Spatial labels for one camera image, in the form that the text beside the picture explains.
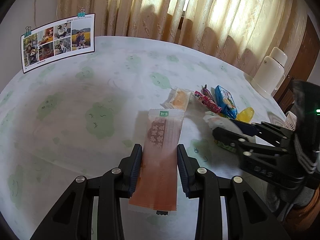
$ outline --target yellow plastic egg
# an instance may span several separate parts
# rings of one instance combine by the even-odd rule
[[[254,115],[254,110],[252,107],[247,107],[246,109],[242,110],[238,115],[236,120],[250,123],[252,117]]]

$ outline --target green logo label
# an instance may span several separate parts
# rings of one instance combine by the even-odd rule
[[[169,115],[169,111],[160,111],[159,116],[168,116],[168,115]]]

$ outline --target tablecloth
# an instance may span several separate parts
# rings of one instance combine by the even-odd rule
[[[253,122],[285,119],[273,98],[251,87],[250,77],[217,58],[132,37],[96,37],[95,45],[94,53],[20,71],[0,94],[0,210],[21,240],[30,239],[75,177],[101,176],[129,156],[134,143],[143,145],[148,111],[162,108],[170,88],[220,85],[238,111],[255,110]],[[214,143],[205,111],[190,101],[179,143],[218,176],[243,176],[264,200],[265,184]],[[198,200],[185,197],[179,178],[176,215],[134,212],[127,199],[121,205],[125,239],[194,239]]]

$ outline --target pink candy packet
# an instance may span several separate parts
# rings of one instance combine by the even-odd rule
[[[193,95],[199,99],[199,101],[204,104],[211,112],[214,112],[216,114],[220,113],[221,107],[218,106],[215,102],[212,101],[209,97],[201,94],[198,91],[195,91]]]

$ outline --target beige curtain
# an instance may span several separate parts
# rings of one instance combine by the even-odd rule
[[[185,0],[58,0],[58,18],[83,7],[96,13],[95,35],[116,35],[173,42]]]
[[[251,76],[272,48],[279,47],[288,55],[285,74],[289,72],[307,20],[303,0],[189,0],[176,37],[185,1],[58,0],[57,13],[66,18],[83,7],[96,13],[96,36],[176,40]]]
[[[307,21],[304,0],[190,0],[179,44],[218,57],[254,76],[273,47],[287,74]]]

